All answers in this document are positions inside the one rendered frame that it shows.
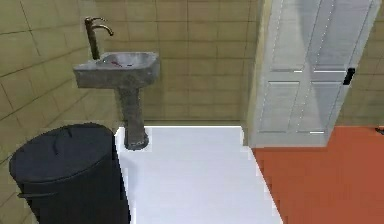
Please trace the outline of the white panelled room door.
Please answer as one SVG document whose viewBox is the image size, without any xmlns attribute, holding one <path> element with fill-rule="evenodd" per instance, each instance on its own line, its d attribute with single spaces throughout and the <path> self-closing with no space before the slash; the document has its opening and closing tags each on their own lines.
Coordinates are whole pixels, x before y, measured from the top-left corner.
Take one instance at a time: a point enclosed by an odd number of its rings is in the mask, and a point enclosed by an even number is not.
<svg viewBox="0 0 384 224">
<path fill-rule="evenodd" d="M 328 144 L 381 3 L 264 0 L 251 147 Z"/>
</svg>

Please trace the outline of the grey stone pedestal sink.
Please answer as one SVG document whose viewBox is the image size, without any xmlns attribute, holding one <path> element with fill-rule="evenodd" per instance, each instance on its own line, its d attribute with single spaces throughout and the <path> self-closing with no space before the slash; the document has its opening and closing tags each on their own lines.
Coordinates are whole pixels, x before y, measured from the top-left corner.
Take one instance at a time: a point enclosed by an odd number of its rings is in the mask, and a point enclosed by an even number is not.
<svg viewBox="0 0 384 224">
<path fill-rule="evenodd" d="M 160 75 L 156 52 L 106 52 L 97 60 L 73 67 L 77 86 L 115 91 L 123 124 L 124 145 L 128 150 L 141 150 L 149 144 L 144 126 L 140 92 L 155 83 Z"/>
</svg>

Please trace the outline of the bronze sink faucet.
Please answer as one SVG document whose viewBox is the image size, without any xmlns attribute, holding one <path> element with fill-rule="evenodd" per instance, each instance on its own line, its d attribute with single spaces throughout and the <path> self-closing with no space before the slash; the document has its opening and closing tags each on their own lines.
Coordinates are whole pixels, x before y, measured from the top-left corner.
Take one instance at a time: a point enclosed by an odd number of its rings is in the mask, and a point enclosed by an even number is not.
<svg viewBox="0 0 384 224">
<path fill-rule="evenodd" d="M 87 33 L 87 38 L 88 38 L 88 42 L 90 45 L 92 58 L 94 60 L 97 60 L 100 58 L 100 52 L 99 52 L 98 45 L 97 45 L 97 38 L 96 38 L 95 30 L 96 29 L 104 29 L 108 32 L 108 34 L 110 36 L 114 35 L 114 31 L 110 27 L 108 27 L 104 24 L 95 24 L 96 20 L 104 21 L 104 18 L 102 18 L 102 17 L 86 17 L 84 19 L 84 25 L 85 25 L 85 29 L 86 29 L 86 33 Z"/>
</svg>

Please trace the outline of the black round trash bin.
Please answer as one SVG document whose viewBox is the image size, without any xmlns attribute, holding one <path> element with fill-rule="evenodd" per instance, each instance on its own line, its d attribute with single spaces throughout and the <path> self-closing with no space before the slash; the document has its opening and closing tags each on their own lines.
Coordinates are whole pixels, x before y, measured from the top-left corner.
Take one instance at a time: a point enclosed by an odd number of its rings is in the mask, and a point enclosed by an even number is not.
<svg viewBox="0 0 384 224">
<path fill-rule="evenodd" d="M 130 224 L 114 133 L 65 125 L 19 147 L 9 173 L 38 224 Z"/>
</svg>

